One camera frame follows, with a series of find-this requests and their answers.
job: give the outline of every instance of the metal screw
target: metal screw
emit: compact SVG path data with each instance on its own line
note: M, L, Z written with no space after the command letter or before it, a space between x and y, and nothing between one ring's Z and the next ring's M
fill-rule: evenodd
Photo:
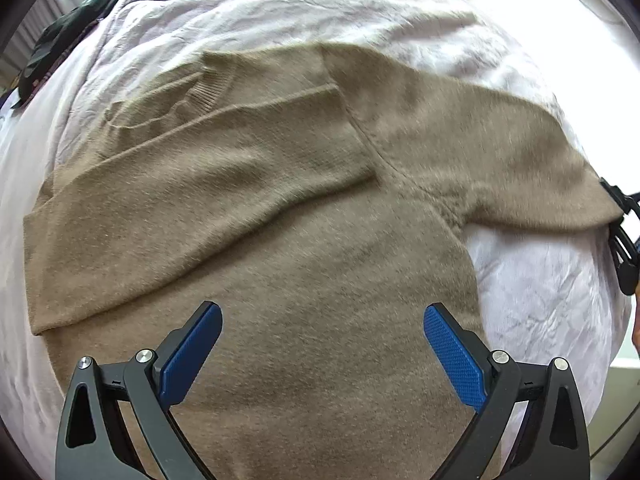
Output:
M556 357L554 359L554 366L558 369L558 370L567 370L567 368L569 367L569 363L562 359L561 357Z
M146 363L147 361L151 361L153 356L154 352L152 350L141 350L136 354L136 361L139 363Z
M84 370L85 368L88 368L90 364L91 364L91 358L84 356L82 359L78 361L78 368L80 368L81 370Z
M509 362L509 354L502 350L496 350L491 354L491 357L494 358L494 361L500 363L501 365Z

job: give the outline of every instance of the bed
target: bed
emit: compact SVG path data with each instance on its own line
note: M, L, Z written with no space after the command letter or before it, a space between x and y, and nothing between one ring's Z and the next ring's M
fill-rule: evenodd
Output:
M155 74L206 48L309 40L372 46L413 67L533 101L582 150L521 46L464 0L120 0L25 109L11 109L12 95L0 111L0 416L44 480L54 475L63 391L30 332L22 255L22 218L44 178L108 103ZM567 357L590 420L630 314L606 229L551 236L471 226L465 241L489 346L525 362ZM514 413L504 448L521 415Z

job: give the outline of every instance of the sweater sleeve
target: sweater sleeve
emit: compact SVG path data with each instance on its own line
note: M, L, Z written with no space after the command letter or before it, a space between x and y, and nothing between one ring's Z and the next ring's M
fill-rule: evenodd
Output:
M24 219L31 329L158 290L288 208L373 176L333 85L230 105L83 168Z
M585 230L622 212L541 107L415 70L373 50L324 46L327 69L381 160L449 224Z

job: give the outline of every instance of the black clip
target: black clip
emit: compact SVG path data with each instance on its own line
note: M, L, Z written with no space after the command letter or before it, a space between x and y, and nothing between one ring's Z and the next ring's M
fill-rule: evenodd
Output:
M600 179L600 184L625 215L633 211L640 219L640 205L638 205L640 193L625 195L618 186L610 185L603 178ZM626 296L631 296L636 291L640 276L640 238L636 240L636 243L631 241L622 228L624 219L622 216L609 224L609 249L616 267L620 290Z
M215 480L191 448L169 407L182 402L222 331L222 311L204 301L155 351L126 363L80 359L65 399L56 447L58 480L143 480L148 476L124 424L128 400L167 480Z
M528 401L524 420L496 480L588 480L587 427L568 362L514 361L489 352L441 303L424 313L424 333L460 400L476 415L431 480L480 478L500 443L516 402Z

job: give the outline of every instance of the wrinkled sheet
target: wrinkled sheet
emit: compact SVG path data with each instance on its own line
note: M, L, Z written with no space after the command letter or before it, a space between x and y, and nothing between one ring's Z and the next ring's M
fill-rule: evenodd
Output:
M44 480L53 478L63 393L28 327L22 256L22 217L44 177L109 103L203 49L312 40L369 45L416 68L534 101L580 149L522 48L463 0L120 0L26 110L0 112L0 415ZM590 420L630 311L606 232L551 236L471 226L465 237L490 347L541 364L567 357ZM512 424L505 446L514 432Z

